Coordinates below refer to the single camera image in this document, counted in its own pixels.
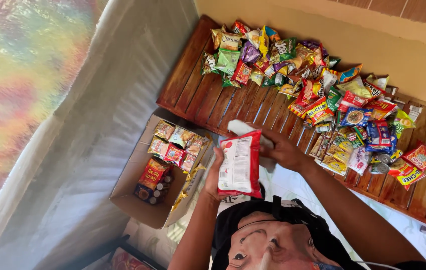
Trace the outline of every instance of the yellow wall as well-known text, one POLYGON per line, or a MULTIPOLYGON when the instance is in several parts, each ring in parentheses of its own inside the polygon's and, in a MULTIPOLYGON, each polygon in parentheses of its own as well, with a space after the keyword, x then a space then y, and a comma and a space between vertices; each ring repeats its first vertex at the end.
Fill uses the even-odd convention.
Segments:
POLYGON ((327 0, 196 0, 199 15, 228 27, 240 19, 283 38, 317 39, 342 64, 390 75, 400 93, 426 101, 426 24, 327 0))

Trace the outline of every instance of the cracklings bag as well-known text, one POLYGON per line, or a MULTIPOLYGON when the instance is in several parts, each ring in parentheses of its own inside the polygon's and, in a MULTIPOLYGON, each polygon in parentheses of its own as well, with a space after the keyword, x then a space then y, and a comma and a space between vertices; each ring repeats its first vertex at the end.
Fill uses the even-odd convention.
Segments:
POLYGON ((261 130, 220 142, 224 160, 220 167, 218 195, 261 199, 259 187, 259 140, 261 130))

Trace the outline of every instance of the white wire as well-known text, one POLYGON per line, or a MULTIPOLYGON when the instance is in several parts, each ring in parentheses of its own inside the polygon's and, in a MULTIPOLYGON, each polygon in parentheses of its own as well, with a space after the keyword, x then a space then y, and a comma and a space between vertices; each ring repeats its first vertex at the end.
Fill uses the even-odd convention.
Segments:
POLYGON ((371 265, 376 265, 376 266, 383 266, 383 267, 390 268, 390 269, 393 269, 393 270, 402 270, 402 269, 399 269, 399 268, 396 268, 396 267, 393 267, 393 266, 389 266, 389 265, 384 265, 384 264, 381 264, 381 263, 374 263, 374 262, 367 262, 367 261, 356 261, 356 263, 364 263, 364 264, 371 264, 371 265))

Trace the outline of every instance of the nutrition facts label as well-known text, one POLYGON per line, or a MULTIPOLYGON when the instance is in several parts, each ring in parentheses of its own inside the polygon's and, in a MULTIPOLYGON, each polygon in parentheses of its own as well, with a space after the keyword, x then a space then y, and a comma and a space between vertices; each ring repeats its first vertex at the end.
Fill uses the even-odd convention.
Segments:
POLYGON ((224 161, 220 168, 218 187, 222 190, 251 192, 250 152, 252 137, 222 142, 224 161))

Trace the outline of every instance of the hand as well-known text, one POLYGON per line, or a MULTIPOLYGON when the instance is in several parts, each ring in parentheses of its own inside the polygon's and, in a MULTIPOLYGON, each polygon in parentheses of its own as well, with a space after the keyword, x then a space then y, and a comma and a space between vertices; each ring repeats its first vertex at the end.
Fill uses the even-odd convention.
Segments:
POLYGON ((227 195, 218 195, 218 178, 220 177, 220 167, 223 163, 224 154, 220 148, 214 147, 213 150, 216 159, 210 167, 210 171, 208 172, 208 176, 206 177, 205 186, 203 187, 201 192, 204 192, 215 201, 221 201, 222 199, 228 197, 227 195))
POLYGON ((295 172, 298 172, 303 164, 310 160, 288 137, 269 129, 264 129, 262 126, 250 123, 248 125, 260 129, 261 134, 274 144, 274 149, 262 145, 259 149, 261 156, 273 159, 283 168, 295 172))

